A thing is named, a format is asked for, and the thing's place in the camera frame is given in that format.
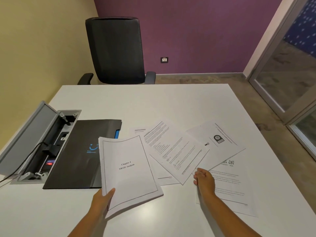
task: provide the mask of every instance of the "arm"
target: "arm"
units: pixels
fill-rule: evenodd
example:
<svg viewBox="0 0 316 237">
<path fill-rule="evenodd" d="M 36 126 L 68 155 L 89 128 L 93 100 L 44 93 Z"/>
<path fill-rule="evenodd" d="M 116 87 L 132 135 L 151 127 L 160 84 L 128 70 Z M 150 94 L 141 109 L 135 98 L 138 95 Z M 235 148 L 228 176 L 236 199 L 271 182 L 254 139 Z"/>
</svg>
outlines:
<svg viewBox="0 0 316 237">
<path fill-rule="evenodd" d="M 110 190 L 106 196 L 102 195 L 102 189 L 95 193 L 88 213 L 81 219 L 68 237 L 88 237 L 92 235 L 114 192 L 115 188 Z"/>
<path fill-rule="evenodd" d="M 215 195 L 215 180 L 211 173 L 201 168 L 197 170 L 193 183 L 199 187 L 204 203 L 225 237 L 261 237 Z"/>
</svg>

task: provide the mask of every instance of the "blue smiley logo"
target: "blue smiley logo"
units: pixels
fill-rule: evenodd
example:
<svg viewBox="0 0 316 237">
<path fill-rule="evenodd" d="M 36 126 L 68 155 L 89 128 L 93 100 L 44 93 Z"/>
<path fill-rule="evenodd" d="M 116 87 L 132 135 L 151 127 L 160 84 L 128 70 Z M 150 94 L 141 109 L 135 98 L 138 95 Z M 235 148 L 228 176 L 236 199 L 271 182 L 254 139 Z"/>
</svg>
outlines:
<svg viewBox="0 0 316 237">
<path fill-rule="evenodd" d="M 93 149 L 93 148 L 91 148 L 91 146 L 92 146 L 92 144 L 90 144 L 90 147 L 89 147 L 89 149 L 90 149 L 90 150 L 96 150 L 96 149 L 99 147 L 99 144 L 97 144 L 97 147 L 96 147 L 96 148 L 94 148 L 94 149 Z"/>
</svg>

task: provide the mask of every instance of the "paper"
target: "paper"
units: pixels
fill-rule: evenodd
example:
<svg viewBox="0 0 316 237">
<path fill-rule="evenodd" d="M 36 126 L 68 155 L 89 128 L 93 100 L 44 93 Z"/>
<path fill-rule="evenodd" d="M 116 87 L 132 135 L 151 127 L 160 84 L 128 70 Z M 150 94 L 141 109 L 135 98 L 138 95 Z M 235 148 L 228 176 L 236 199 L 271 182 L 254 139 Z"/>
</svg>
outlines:
<svg viewBox="0 0 316 237">
<path fill-rule="evenodd" d="M 215 179 L 215 194 L 234 212 L 257 216 L 252 189 L 243 157 L 230 158 L 210 170 Z M 200 203 L 199 193 L 196 203 Z"/>
<path fill-rule="evenodd" d="M 131 205 L 163 195 L 151 170 L 141 137 L 99 138 L 102 194 L 115 194 L 106 217 Z"/>
<path fill-rule="evenodd" d="M 184 184 L 208 149 L 168 121 L 160 121 L 144 135 L 145 149 Z"/>
<path fill-rule="evenodd" d="M 130 135 L 144 135 L 148 131 L 146 131 L 148 127 L 135 127 L 130 128 Z M 168 184 L 178 184 L 180 183 L 176 178 L 172 176 L 160 163 L 158 163 L 152 155 L 149 155 L 148 160 L 152 163 L 152 167 L 155 170 L 158 184 L 159 185 L 168 185 Z"/>
<path fill-rule="evenodd" d="M 210 149 L 198 164 L 205 170 L 212 169 L 245 149 L 219 121 L 208 121 L 186 132 Z"/>
</svg>

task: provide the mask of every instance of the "gray lid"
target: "gray lid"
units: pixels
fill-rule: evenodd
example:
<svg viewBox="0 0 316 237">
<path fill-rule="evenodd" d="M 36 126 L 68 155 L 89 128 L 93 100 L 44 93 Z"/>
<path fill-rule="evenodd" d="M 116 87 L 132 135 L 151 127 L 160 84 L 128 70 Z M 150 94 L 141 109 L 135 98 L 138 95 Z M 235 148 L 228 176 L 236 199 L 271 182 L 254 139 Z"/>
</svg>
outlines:
<svg viewBox="0 0 316 237">
<path fill-rule="evenodd" d="M 57 116 L 58 112 L 47 103 L 42 101 L 39 104 L 35 112 L 0 154 L 1 175 L 7 176 L 16 171 L 34 147 L 44 140 Z"/>
</svg>

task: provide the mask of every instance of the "person's right arm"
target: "person's right arm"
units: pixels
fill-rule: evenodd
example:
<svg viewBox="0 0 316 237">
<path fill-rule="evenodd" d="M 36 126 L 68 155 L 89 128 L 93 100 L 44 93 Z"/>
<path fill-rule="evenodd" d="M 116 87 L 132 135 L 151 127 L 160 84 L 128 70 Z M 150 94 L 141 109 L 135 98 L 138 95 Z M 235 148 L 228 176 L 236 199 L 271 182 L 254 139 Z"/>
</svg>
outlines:
<svg viewBox="0 0 316 237">
<path fill-rule="evenodd" d="M 261 237 L 215 195 L 215 181 L 210 172 L 198 168 L 194 178 L 193 183 L 199 187 L 204 203 L 225 237 Z"/>
</svg>

